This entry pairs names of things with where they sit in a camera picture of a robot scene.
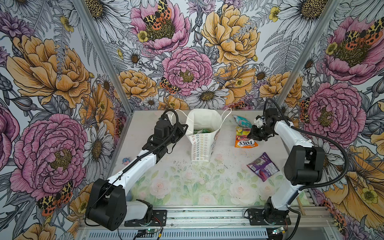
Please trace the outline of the pink yellow Fox's candy bag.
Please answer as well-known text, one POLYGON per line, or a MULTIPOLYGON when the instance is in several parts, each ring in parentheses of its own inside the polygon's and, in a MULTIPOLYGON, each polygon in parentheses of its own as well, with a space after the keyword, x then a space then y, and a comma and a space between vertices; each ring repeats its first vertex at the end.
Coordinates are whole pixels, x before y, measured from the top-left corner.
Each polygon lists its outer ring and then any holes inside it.
POLYGON ((249 128, 236 127, 236 148, 251 149, 258 146, 254 140, 248 138, 250 132, 251 129, 249 128))

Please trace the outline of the dark green snack packet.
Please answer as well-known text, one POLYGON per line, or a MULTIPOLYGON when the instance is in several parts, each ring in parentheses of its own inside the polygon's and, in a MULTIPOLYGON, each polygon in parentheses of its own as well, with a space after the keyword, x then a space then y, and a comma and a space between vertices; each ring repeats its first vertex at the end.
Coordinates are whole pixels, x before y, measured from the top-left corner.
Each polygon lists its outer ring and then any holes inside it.
POLYGON ((209 134, 211 132, 212 131, 209 130, 209 129, 194 130, 194 135, 197 135, 197 134, 209 134))

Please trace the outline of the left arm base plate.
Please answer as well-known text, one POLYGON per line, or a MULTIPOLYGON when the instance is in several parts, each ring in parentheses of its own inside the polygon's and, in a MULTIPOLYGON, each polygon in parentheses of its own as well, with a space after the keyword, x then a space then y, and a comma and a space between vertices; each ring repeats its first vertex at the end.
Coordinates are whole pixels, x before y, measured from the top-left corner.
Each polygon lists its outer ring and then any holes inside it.
POLYGON ((165 227, 167 223, 167 210, 152 210, 145 214, 143 219, 125 221, 125 227, 165 227))

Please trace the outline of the white printed paper bag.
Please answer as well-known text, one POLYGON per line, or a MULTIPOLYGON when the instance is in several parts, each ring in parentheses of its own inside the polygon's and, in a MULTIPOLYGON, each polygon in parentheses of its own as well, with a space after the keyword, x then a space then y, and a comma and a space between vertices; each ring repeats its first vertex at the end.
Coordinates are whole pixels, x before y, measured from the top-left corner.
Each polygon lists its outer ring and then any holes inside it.
POLYGON ((188 114, 186 124, 188 125, 185 136, 191 142, 191 161, 209 162, 213 154, 220 130, 232 113, 232 109, 226 109, 222 114, 216 110, 193 109, 188 114), (209 134, 194 135, 194 130, 209 129, 209 134))

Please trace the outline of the purple snack packet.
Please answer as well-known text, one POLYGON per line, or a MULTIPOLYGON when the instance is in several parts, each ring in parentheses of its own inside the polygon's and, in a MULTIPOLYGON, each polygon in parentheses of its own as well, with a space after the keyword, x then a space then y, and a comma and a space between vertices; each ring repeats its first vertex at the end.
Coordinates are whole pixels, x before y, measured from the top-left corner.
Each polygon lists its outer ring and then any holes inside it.
POLYGON ((272 162, 267 153, 263 153, 253 162, 247 164, 247 167, 263 182, 266 182, 271 176, 280 171, 275 163, 272 162))

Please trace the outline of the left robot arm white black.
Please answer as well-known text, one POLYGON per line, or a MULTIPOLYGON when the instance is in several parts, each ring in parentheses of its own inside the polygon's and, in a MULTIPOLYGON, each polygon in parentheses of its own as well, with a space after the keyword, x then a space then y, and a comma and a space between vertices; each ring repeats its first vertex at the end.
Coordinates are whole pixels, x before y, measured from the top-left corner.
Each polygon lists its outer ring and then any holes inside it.
POLYGON ((117 230, 121 224, 134 221, 142 225, 154 219, 152 204, 144 200, 128 201, 127 195, 135 183, 161 158, 168 154, 168 146, 175 146, 186 134, 188 125, 179 122, 175 110, 166 110, 157 121, 151 135, 138 156, 121 171, 107 180, 94 182, 85 221, 95 222, 110 231, 117 230))

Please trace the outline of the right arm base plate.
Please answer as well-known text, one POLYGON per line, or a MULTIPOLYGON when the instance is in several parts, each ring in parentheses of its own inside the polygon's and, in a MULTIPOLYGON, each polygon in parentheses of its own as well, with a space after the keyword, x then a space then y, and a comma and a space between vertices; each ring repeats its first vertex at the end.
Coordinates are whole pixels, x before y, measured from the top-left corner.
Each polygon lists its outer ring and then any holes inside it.
POLYGON ((275 211, 267 213, 264 209, 250 208, 244 212, 244 218, 249 220, 251 226, 292 224, 289 211, 275 211))

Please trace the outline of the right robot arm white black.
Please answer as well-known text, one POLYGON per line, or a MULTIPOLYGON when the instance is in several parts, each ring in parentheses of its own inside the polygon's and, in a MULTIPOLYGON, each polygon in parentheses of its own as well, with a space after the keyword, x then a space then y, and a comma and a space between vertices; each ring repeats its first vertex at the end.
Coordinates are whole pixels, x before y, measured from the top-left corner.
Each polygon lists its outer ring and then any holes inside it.
POLYGON ((319 182, 323 175, 325 151, 315 147, 294 125, 284 119, 276 108, 264 111, 255 119, 248 137, 267 141, 277 135, 283 141, 288 158, 283 167, 285 182, 269 197, 263 210, 263 219, 270 225, 288 223, 289 207, 305 186, 319 182))

